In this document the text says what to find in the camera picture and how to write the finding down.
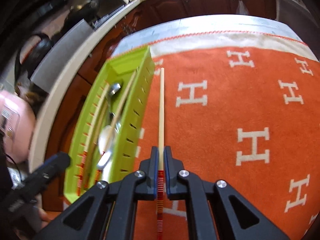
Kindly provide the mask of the person's left hand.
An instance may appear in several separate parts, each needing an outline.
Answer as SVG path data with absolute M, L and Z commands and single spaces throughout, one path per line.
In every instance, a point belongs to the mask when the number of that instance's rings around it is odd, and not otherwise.
M 35 197 L 35 203 L 33 204 L 33 213 L 33 222 L 36 226 L 36 232 L 39 232 L 50 222 L 48 213 L 42 208 L 42 196 L 40 194 L 36 195 Z

